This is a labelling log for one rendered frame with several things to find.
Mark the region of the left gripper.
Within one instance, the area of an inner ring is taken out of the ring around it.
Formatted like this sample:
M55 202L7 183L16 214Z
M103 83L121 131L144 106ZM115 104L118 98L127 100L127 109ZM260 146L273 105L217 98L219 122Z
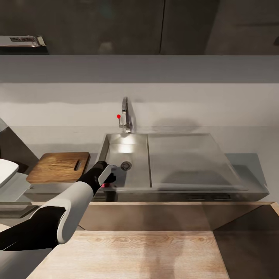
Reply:
M116 176L114 176L113 173L111 173L104 183L112 183L114 181L116 181Z

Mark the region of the cutting board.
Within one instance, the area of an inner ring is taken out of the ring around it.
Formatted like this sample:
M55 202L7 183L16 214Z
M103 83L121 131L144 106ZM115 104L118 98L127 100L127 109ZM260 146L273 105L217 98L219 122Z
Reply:
M27 176L29 183L77 181L84 174L89 152L45 153ZM76 171L79 161L82 164Z

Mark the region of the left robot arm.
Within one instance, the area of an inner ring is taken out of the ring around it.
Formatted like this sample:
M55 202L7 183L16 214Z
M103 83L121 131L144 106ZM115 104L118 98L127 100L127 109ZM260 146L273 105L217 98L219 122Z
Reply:
M114 170L114 164L97 162L29 220L0 232L0 279L26 279L56 246L67 243L97 190L116 181Z

